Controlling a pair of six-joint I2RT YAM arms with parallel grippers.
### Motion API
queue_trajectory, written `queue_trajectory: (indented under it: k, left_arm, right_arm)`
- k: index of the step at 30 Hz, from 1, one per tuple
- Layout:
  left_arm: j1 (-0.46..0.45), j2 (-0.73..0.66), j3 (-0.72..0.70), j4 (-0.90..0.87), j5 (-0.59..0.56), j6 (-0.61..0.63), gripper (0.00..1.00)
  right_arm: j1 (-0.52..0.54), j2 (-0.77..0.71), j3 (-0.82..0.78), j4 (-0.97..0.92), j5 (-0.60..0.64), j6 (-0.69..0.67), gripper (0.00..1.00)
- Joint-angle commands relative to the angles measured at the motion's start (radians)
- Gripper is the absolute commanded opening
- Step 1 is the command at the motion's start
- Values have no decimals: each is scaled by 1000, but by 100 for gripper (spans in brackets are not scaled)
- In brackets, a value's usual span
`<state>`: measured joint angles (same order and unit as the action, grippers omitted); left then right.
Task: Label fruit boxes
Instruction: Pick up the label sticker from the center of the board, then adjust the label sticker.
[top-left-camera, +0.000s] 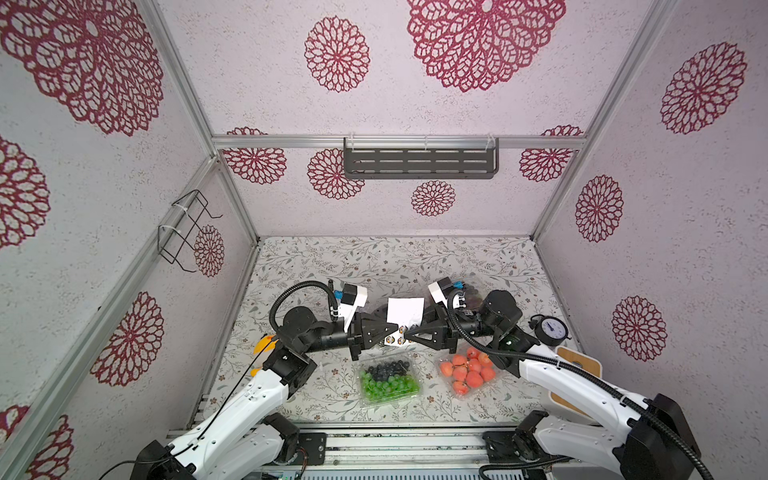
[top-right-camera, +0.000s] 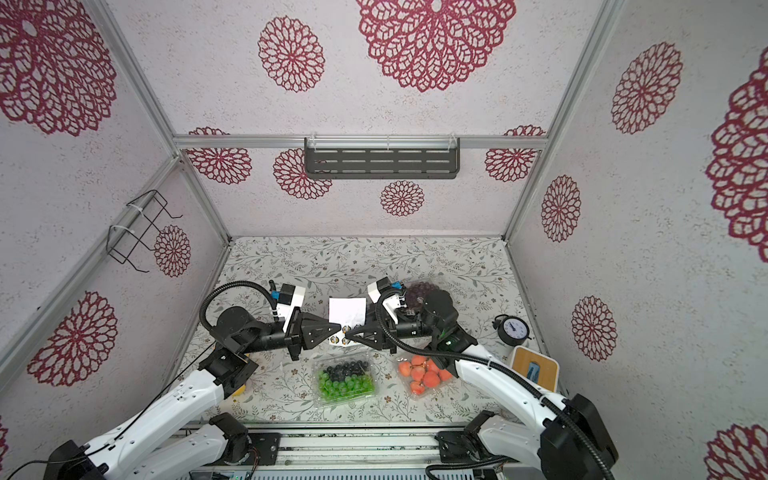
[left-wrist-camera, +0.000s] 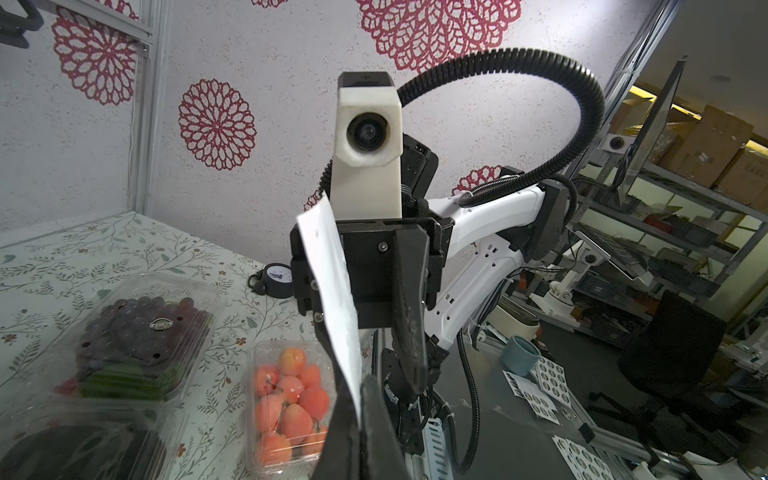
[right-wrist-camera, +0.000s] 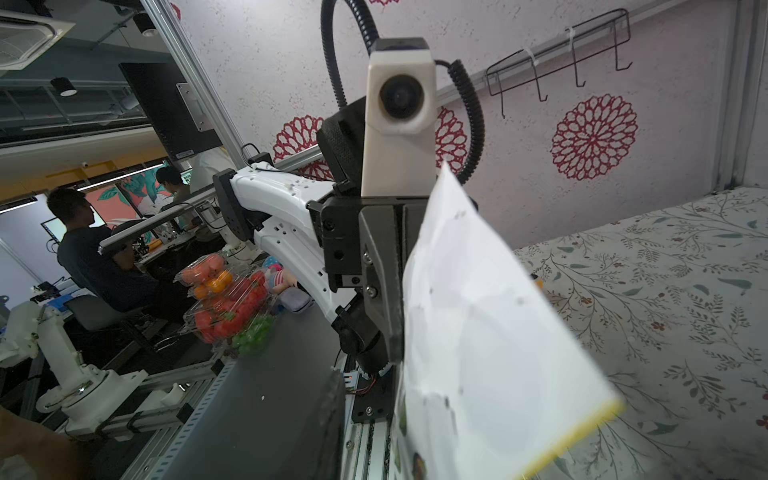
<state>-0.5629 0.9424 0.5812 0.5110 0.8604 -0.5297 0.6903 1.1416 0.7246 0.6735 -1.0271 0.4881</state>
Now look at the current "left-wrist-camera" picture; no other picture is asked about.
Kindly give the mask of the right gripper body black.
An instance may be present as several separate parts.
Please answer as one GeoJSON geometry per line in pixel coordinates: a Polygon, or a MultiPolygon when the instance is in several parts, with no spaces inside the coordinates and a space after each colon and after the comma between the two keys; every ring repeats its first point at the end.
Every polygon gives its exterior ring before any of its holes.
{"type": "Polygon", "coordinates": [[[429,237],[425,317],[436,304],[454,222],[438,215],[418,218],[341,221],[337,223],[350,278],[358,324],[362,328],[394,327],[394,235],[405,226],[419,226],[429,237]]]}

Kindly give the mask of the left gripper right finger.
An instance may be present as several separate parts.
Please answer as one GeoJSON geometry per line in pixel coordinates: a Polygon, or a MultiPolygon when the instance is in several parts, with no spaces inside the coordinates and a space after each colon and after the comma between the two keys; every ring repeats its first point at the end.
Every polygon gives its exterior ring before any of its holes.
{"type": "Polygon", "coordinates": [[[360,391],[360,479],[410,479],[411,475],[377,379],[367,375],[362,381],[360,391]]]}

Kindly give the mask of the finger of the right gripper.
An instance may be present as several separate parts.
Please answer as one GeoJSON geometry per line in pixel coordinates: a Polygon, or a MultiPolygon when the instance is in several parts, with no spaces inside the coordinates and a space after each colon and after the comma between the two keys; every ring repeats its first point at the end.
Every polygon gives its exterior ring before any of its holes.
{"type": "Polygon", "coordinates": [[[427,384],[424,297],[428,242],[428,235],[419,226],[405,226],[394,235],[393,341],[412,390],[424,390],[427,384]]]}
{"type": "Polygon", "coordinates": [[[327,330],[327,322],[324,320],[324,314],[322,312],[313,312],[312,322],[314,325],[314,332],[315,332],[317,341],[322,346],[326,355],[330,359],[330,362],[333,368],[333,373],[335,375],[341,375],[342,372],[338,365],[338,361],[334,353],[333,345],[327,330]]]}

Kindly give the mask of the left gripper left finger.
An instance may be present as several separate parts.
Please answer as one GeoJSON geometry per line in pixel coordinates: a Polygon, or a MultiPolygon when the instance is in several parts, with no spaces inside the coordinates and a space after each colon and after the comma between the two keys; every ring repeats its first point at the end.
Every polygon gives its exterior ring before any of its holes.
{"type": "Polygon", "coordinates": [[[360,473],[360,434],[347,382],[336,377],[337,399],[323,450],[312,480],[357,480],[360,473]]]}

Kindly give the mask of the white sticker label sheet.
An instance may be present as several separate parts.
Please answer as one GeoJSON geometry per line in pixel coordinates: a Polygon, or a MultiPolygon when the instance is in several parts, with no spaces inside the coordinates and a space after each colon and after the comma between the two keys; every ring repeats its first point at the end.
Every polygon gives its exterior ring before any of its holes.
{"type": "Polygon", "coordinates": [[[304,251],[319,288],[334,358],[350,391],[356,418],[362,415],[362,355],[357,311],[345,255],[326,196],[297,217],[304,251]]]}

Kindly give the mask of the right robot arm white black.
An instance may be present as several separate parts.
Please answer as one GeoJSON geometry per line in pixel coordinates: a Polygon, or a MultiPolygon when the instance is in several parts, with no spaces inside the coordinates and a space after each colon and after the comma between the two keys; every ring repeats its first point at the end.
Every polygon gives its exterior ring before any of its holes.
{"type": "Polygon", "coordinates": [[[432,162],[410,137],[383,154],[336,153],[321,177],[362,329],[394,337],[404,401],[428,391],[459,330],[502,280],[551,250],[575,212],[558,168],[503,170],[473,190],[426,200],[400,180],[406,160],[432,162]]]}

